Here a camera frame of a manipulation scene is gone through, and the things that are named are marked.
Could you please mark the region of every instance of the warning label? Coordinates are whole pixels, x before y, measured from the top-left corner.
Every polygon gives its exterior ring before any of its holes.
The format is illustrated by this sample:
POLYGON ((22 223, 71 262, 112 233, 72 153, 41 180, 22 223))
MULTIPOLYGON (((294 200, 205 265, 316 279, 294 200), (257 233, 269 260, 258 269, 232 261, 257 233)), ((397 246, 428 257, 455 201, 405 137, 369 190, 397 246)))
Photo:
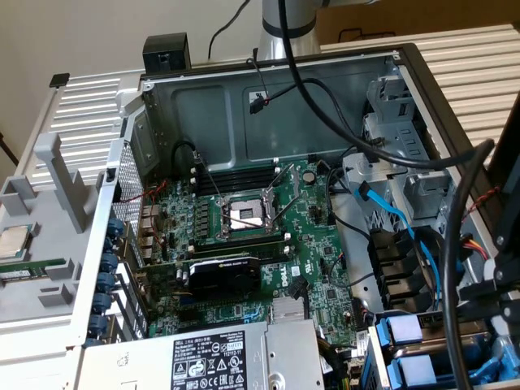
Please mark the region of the warning label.
POLYGON ((174 341, 171 390, 247 390, 245 333, 174 341))

